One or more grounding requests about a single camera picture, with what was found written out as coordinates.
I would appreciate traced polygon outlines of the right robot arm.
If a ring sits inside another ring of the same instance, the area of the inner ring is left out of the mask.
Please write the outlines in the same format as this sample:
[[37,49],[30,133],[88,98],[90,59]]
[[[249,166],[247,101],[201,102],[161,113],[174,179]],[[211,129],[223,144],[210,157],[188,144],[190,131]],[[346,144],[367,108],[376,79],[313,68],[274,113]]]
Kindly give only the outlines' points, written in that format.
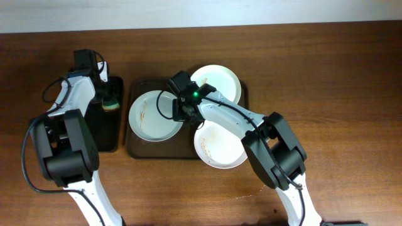
[[174,121],[214,122],[241,140],[257,177],[278,193],[289,225],[323,225],[307,189],[307,154],[281,114],[252,112],[207,83],[198,86],[184,71],[167,84],[176,97]]

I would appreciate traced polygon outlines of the green yellow sponge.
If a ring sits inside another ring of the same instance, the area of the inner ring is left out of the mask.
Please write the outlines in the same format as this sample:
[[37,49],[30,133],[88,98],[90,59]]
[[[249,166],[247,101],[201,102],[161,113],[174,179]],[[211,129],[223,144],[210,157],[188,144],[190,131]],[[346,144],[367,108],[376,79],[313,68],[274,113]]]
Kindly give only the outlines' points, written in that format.
[[120,103],[117,100],[108,100],[102,103],[102,109],[106,112],[118,110],[120,107]]

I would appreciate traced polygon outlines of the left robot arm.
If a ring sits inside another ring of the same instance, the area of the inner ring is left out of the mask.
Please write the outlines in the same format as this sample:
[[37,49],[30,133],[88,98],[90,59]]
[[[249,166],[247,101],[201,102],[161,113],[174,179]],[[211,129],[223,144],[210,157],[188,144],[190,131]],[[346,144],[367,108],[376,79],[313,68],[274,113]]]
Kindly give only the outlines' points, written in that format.
[[58,97],[31,120],[24,139],[33,141],[43,177],[57,185],[52,194],[69,194],[89,225],[124,225],[99,177],[99,154],[117,149],[123,81],[109,75],[97,51],[73,56],[74,67],[57,79]]

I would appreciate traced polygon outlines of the white plate top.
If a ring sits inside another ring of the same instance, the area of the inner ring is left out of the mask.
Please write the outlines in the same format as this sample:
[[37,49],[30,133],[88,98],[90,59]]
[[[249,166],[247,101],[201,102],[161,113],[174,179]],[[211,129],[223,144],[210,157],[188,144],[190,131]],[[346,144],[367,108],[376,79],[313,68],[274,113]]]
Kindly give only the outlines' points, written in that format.
[[230,69],[221,65],[207,65],[196,70],[190,77],[199,87],[207,83],[215,87],[225,98],[238,104],[241,98],[241,83]]

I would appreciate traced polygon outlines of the white plate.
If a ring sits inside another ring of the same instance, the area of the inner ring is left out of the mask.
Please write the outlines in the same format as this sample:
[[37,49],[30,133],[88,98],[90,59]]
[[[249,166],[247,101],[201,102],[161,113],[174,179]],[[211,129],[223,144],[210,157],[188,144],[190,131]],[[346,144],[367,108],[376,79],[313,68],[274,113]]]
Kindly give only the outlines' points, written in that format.
[[152,90],[140,95],[129,110],[129,125],[132,131],[146,141],[160,142],[173,137],[183,126],[182,122],[164,118],[172,116],[172,102],[176,97],[160,90]]
[[221,65],[207,65],[196,70],[190,77],[199,87],[207,83],[215,87],[225,98],[238,104],[241,98],[241,83],[230,69]]
[[199,158],[214,168],[235,168],[247,160],[241,140],[214,122],[199,125],[193,144]]

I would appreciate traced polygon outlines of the white plate bottom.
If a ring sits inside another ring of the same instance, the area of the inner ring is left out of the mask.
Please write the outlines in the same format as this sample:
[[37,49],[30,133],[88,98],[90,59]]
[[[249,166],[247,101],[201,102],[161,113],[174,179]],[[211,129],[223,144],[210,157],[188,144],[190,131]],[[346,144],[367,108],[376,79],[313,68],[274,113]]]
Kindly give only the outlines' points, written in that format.
[[193,144],[199,158],[214,168],[235,168],[247,160],[241,140],[214,122],[199,125]]

